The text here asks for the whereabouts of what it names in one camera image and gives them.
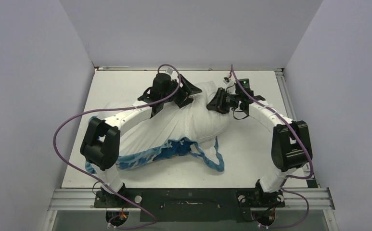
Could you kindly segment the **white pillowcase with blue trim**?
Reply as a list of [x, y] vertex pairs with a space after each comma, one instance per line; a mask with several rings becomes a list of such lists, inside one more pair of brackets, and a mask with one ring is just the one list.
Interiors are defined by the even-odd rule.
[[209, 168], [223, 172], [225, 164], [218, 144], [220, 134], [216, 137], [214, 147], [209, 149], [201, 149], [197, 142], [187, 138], [170, 137], [176, 124], [174, 116], [178, 109], [180, 108], [175, 103], [166, 103], [157, 115], [126, 132], [121, 137], [116, 166], [128, 170], [153, 161], [189, 154], [202, 160]]

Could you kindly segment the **white pillow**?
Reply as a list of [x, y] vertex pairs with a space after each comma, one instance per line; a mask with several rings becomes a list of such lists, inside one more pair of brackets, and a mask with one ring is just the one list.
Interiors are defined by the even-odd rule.
[[187, 138], [197, 142], [199, 148], [209, 149], [214, 147], [217, 135], [224, 132], [230, 123], [230, 115], [206, 108], [218, 90], [213, 81], [198, 83], [197, 87], [202, 92], [192, 96], [193, 102], [176, 110], [176, 124], [170, 137]]

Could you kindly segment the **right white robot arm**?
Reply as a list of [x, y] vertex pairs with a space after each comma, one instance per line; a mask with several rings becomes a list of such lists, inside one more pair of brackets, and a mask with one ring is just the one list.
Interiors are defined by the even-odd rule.
[[238, 80], [232, 86], [234, 91], [218, 88], [206, 107], [220, 114], [240, 109], [272, 133], [272, 165], [258, 180], [260, 189], [253, 194], [258, 205], [266, 206], [273, 199], [272, 193], [279, 191], [288, 178], [295, 178], [294, 172], [312, 160], [308, 125], [280, 114], [264, 97], [255, 95], [248, 79]]

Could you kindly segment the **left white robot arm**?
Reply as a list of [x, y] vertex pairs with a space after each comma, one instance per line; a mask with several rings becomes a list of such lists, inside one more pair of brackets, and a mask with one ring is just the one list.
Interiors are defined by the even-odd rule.
[[201, 92], [181, 74], [178, 80], [173, 80], [168, 74], [158, 73], [152, 86], [128, 110], [105, 119], [95, 117], [89, 121], [80, 153], [86, 161], [96, 166], [96, 175], [107, 192], [106, 200], [111, 206], [119, 207], [125, 200], [125, 185], [115, 165], [121, 136], [142, 121], [154, 117], [164, 104], [173, 102], [178, 108], [183, 108], [193, 102], [192, 95]]

